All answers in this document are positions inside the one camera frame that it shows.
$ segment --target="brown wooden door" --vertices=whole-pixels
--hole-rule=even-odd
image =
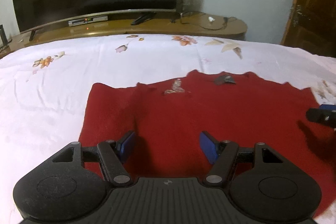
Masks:
[[[282,45],[336,57],[336,0],[294,0]]]

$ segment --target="wooden tv stand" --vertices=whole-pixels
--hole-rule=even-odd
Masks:
[[[215,21],[209,22],[209,16]],[[191,16],[178,18],[154,18],[142,24],[131,26],[133,19],[118,19],[95,22],[74,27],[62,27],[44,32],[37,31],[33,40],[29,41],[31,32],[13,37],[9,47],[0,52],[0,58],[18,49],[57,40],[99,37],[113,34],[170,34],[206,37],[222,37],[244,40],[247,25],[239,19],[229,18],[227,21],[220,16],[195,13]]]

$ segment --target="red shirt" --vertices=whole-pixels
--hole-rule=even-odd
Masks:
[[[336,198],[336,137],[331,128],[306,120],[305,112],[318,107],[310,89],[251,72],[230,74],[236,84],[216,85],[219,75],[192,71],[181,78],[185,92],[172,94],[164,91],[174,80],[124,89],[96,83],[79,141],[95,146],[135,130],[139,137],[125,164],[133,177],[200,178],[211,168],[199,147],[201,131],[241,147],[264,142],[318,182],[323,196],[317,213],[325,210]]]

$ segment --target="ribbed black surface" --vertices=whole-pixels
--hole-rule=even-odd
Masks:
[[[140,178],[115,189],[91,215],[72,224],[257,224],[237,211],[219,189],[196,178]],[[302,224],[315,223],[307,220]]]

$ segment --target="bed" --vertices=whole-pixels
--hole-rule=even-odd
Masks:
[[[336,104],[336,59],[299,48],[137,34],[69,39],[20,49],[0,60],[0,141],[5,155],[0,163],[0,223],[22,220],[12,199],[15,183],[78,140],[94,83],[126,88],[184,77],[192,70],[209,75],[251,71],[265,80],[288,82],[300,90],[310,88],[319,104]],[[327,164],[335,166],[335,158]],[[335,223],[336,203],[315,220]]]

